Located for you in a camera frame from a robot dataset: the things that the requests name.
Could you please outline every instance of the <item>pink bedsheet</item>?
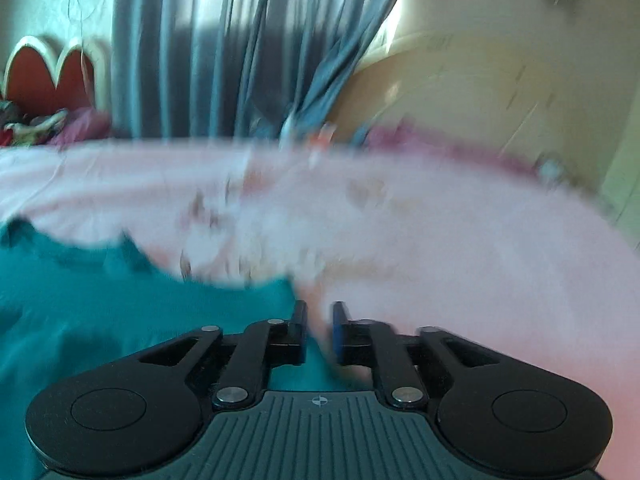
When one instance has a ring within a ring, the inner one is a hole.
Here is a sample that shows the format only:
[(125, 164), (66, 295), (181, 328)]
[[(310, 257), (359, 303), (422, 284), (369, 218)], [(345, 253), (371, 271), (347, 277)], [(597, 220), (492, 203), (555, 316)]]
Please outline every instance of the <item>pink bedsheet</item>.
[(0, 216), (76, 244), (127, 231), (202, 280), (293, 275), (324, 337), (332, 302), (436, 325), (580, 381), (614, 415), (600, 465), (640, 471), (640, 261), (588, 205), (437, 156), (228, 144), (0, 152)]

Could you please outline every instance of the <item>cream wall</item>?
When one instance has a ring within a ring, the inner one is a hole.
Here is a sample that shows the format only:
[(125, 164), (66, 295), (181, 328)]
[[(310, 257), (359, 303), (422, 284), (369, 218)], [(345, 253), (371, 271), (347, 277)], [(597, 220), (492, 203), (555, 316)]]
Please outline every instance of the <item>cream wall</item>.
[[(81, 0), (87, 14), (98, 5), (100, 8), (83, 25), (85, 36), (111, 41), (113, 0)], [(67, 17), (68, 0), (0, 0), (0, 70), (14, 45), (23, 36), (46, 36), (63, 44), (80, 36), (78, 23), (70, 23)], [(76, 6), (72, 17), (79, 16)]]
[(634, 246), (640, 246), (640, 87), (602, 192), (618, 228)]
[[(500, 65), (500, 50), (508, 52), (504, 72), (512, 70), (510, 64), (519, 57), (529, 59), (533, 63), (532, 68), (535, 67), (534, 70), (538, 71), (537, 76), (531, 70), (527, 73), (528, 77), (538, 79), (538, 82), (531, 82), (529, 85), (538, 88), (534, 93), (542, 95), (540, 92), (545, 93), (547, 89), (560, 84), (564, 88), (563, 97), (566, 102), (571, 102), (562, 119), (568, 121), (570, 127), (567, 131), (560, 132), (561, 137), (549, 147), (555, 149), (560, 144), (564, 149), (563, 153), (570, 159), (569, 163), (578, 166), (581, 176), (593, 186), (597, 187), (603, 181), (622, 138), (640, 76), (640, 0), (580, 0), (575, 12), (569, 12), (562, 6), (554, 7), (548, 0), (402, 0), (396, 38), (402, 40), (414, 34), (453, 34), (455, 38), (476, 36), (482, 45), (479, 44), (478, 52), (473, 57), (477, 59), (488, 53), (490, 62), (486, 65), (487, 70), (496, 70)], [(474, 46), (472, 42), (465, 41), (466, 51), (471, 54)], [(412, 62), (416, 64), (413, 72), (426, 76), (430, 70), (428, 67), (433, 63), (433, 56), (434, 53), (430, 52), (422, 60), (414, 59)], [(381, 76), (383, 84), (393, 79), (392, 70), (389, 71), (390, 65), (399, 62), (401, 63), (396, 59), (385, 66), (382, 72), (386, 72), (390, 79)], [(420, 63), (427, 68), (418, 67)], [(468, 69), (464, 63), (457, 61), (452, 66), (453, 72), (448, 75), (457, 74), (458, 79)], [(476, 63), (474, 70), (479, 69), (480, 65)], [(376, 77), (360, 76), (367, 77), (367, 87), (352, 88), (352, 95), (365, 93), (370, 96), (376, 93)], [(501, 146), (505, 134), (509, 132), (510, 120), (496, 115), (500, 109), (498, 102), (508, 103), (513, 95), (512, 91), (507, 90), (510, 85), (506, 77), (506, 74), (492, 76), (494, 86), (491, 88), (491, 98), (482, 95), (480, 83), (462, 95), (457, 91), (453, 92), (455, 85), (447, 83), (449, 86), (443, 88), (443, 95), (431, 99), (433, 88), (429, 87), (422, 93), (422, 101), (414, 98), (413, 106), (421, 115), (420, 118), (429, 124), (429, 113), (434, 110), (434, 104), (444, 103), (453, 114), (454, 103), (458, 98), (459, 113), (466, 118), (463, 118), (460, 126), (456, 126), (453, 118), (445, 121), (450, 132), (463, 137), (472, 136), (469, 123), (475, 116), (478, 136), (481, 137), (479, 140)], [(388, 88), (385, 88), (378, 92), (378, 97), (387, 91)], [(487, 106), (488, 101), (491, 101), (491, 111), (482, 108)], [(338, 103), (343, 117), (349, 106), (351, 104), (347, 104), (344, 97)], [(354, 105), (354, 108), (364, 111), (364, 106), (361, 105)], [(542, 106), (536, 109), (533, 122), (544, 123), (546, 127), (548, 114), (540, 116), (544, 108), (545, 102), (542, 102)], [(370, 111), (353, 118), (351, 123), (371, 118), (375, 111)], [(399, 106), (396, 106), (396, 115), (398, 114)], [(492, 117), (498, 126), (493, 130)], [(435, 121), (442, 122), (442, 117), (436, 115)], [(557, 127), (558, 118), (553, 119), (552, 123)], [(548, 131), (543, 130), (540, 134), (548, 136)], [(531, 136), (520, 137), (520, 140), (523, 139), (530, 140)]]
[(330, 116), (339, 139), (372, 117), (396, 124), (409, 116), (532, 163), (559, 154), (583, 184), (597, 188), (596, 161), (584, 153), (584, 110), (548, 63), (510, 41), (474, 34), (426, 35), (394, 48), (400, 52), (348, 82)]

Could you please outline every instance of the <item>circular pad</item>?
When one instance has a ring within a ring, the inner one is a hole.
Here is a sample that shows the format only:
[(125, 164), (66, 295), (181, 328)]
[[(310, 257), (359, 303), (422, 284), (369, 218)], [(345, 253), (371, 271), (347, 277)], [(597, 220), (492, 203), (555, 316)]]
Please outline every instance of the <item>circular pad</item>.
[(94, 390), (78, 397), (71, 407), (74, 420), (95, 431), (122, 430), (139, 421), (145, 411), (145, 399), (121, 388)]
[(576, 474), (594, 466), (612, 432), (603, 400), (540, 368), (468, 368), (440, 401), (437, 423), (457, 452), (503, 476)]
[(79, 478), (153, 470), (190, 446), (202, 423), (200, 401), (174, 367), (134, 360), (55, 384), (26, 415), (41, 462)]
[(543, 433), (566, 419), (561, 400), (536, 390), (515, 390), (494, 400), (494, 415), (507, 428), (525, 433)]

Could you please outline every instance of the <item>metal screw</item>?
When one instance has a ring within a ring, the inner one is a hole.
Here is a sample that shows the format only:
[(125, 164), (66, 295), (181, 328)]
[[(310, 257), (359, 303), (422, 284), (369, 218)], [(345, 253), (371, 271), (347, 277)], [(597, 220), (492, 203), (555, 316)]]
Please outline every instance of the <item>metal screw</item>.
[(222, 388), (216, 394), (216, 397), (220, 402), (228, 402), (229, 404), (235, 404), (236, 402), (242, 402), (249, 396), (247, 390), (239, 388), (238, 386), (230, 386), (228, 388)]
[(412, 402), (418, 402), (422, 400), (424, 394), (418, 389), (412, 386), (403, 386), (402, 388), (396, 388), (392, 395), (394, 399), (403, 404), (409, 404)]

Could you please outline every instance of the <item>cable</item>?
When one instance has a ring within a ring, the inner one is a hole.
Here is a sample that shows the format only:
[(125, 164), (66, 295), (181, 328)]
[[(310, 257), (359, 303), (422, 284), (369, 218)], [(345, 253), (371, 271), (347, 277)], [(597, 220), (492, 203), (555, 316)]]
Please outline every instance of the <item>cable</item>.
[(82, 13), (82, 0), (76, 0), (79, 12), (79, 20), (76, 20), (71, 17), (71, 0), (66, 1), (66, 17), (69, 20), (69, 23), (71, 25), (77, 23), (80, 28), (80, 70), (82, 71), (82, 84), (84, 85), (84, 92), (93, 107), (95, 107), (95, 92), (93, 85), (89, 82), (86, 66), (86, 55), (84, 53), (84, 22), (90, 19), (98, 10), (102, 10), (104, 8), (104, 3), (105, 0), (100, 0), (91, 12), (89, 12), (87, 16), (84, 16)]

